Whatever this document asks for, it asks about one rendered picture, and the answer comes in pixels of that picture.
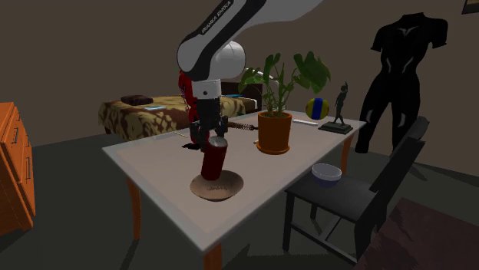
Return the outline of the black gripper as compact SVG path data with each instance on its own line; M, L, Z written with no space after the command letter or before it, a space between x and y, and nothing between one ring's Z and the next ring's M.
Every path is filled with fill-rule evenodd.
M224 137L228 130L228 116L221 115L220 98L198 99L199 121L190 124L190 137L197 150L206 149L206 132L215 130L218 137Z

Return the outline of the framed wall picture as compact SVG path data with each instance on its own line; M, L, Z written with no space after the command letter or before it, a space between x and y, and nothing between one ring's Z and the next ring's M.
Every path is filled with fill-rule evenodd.
M479 13L479 0L465 0L461 14Z

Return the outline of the black chair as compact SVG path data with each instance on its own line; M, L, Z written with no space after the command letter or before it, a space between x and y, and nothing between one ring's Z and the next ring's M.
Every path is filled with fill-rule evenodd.
M411 165L416 160L425 142L421 139L427 132L429 121L418 117L390 156L385 168L373 184L369 185L350 176L343 176L333 187L322 187L312 173L306 174L287 190L282 249L289 250L291 231L295 230L324 249L355 265L371 243L373 229L380 229L387 216L387 206L396 193ZM310 218L315 218L318 208L334 215L332 221L315 237L292 221L295 199L311 204ZM355 224L355 256L328 242L329 236L341 220Z

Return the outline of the yellow and blue ball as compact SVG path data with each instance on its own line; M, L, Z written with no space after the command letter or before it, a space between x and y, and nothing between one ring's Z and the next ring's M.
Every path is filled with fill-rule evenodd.
M313 98L306 105L306 115L313 120L322 120L329 114L329 102L323 98Z

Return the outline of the orange chest of drawers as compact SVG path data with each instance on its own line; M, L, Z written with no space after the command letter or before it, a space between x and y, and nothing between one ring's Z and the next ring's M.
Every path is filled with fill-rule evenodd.
M18 107L0 103L0 236L33 228L32 150Z

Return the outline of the white table with orange legs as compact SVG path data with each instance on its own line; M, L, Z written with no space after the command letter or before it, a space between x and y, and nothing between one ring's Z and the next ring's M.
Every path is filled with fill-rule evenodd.
M163 133L105 147L104 152L127 176L134 239L140 238L140 197L146 195L202 253L204 270L221 270L221 241L335 147L347 150L353 136L293 123L289 151L268 155L254 146L255 132L232 129L226 134L223 167L241 175L244 186L230 199L209 202L190 191L203 154L184 148L187 134L186 129Z

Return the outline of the white and blue bowl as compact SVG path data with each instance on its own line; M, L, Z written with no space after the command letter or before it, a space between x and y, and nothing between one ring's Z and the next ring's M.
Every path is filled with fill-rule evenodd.
M333 187L342 178L342 171L337 166L327 163L314 164L311 171L314 181L326 188Z

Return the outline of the red can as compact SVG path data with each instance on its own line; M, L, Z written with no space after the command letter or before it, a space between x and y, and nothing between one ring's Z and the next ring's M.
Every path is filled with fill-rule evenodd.
M204 179L211 181L220 177L227 147L228 143L224 137L214 136L208 139L201 168Z

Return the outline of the tan shallow bowl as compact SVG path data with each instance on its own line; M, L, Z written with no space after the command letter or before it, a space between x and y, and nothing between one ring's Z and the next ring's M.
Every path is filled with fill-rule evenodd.
M220 177L215 180L207 180L202 175L194 177L190 183L190 191L202 199L219 202L235 196L243 185L241 175L222 170Z

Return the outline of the green plant in orange pot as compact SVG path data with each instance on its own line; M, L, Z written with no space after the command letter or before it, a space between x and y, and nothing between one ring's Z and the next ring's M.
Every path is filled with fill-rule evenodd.
M263 153L279 155L289 150L289 135L292 115L286 112L289 95L300 86L317 94L331 80L329 68L313 52L293 56L294 67L290 75L280 61L281 54L271 54L265 59L262 69L248 67L239 82L242 92L251 84L264 84L262 99L266 110L258 114L258 143Z

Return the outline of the black mannequin torso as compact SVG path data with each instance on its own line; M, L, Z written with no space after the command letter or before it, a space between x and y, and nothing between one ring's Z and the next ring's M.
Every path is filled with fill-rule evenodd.
M365 122L355 145L357 153L367 153L372 136L387 106L392 111L392 146L396 147L418 117L421 105L417 66L428 46L447 44L448 22L424 13L402 15L381 27L372 50L381 54L382 68L363 101L360 120Z

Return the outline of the bed with patterned yellow cover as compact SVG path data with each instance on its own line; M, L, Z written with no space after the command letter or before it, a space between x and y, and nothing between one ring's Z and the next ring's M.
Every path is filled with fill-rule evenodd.
M221 88L222 115L237 117L257 112L263 107L261 84L250 84L242 92L238 91L238 84L234 82L223 82ZM98 110L98 123L107 133L115 133L124 140L137 140L189 127L190 106L182 96L154 97L151 105L161 108L148 110L145 105L132 106L120 100L104 102Z

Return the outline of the dark standing figure statue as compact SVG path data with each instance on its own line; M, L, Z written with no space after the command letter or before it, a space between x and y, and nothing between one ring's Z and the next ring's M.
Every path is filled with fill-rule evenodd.
M348 83L345 82L341 88L339 95L335 100L335 119L333 121L329 121L324 123L320 127L319 130L324 130L333 133L340 133L340 134L347 134L352 130L352 127L349 124L346 124L344 118L342 116L342 108L344 105L344 101L346 99L347 93L349 91Z

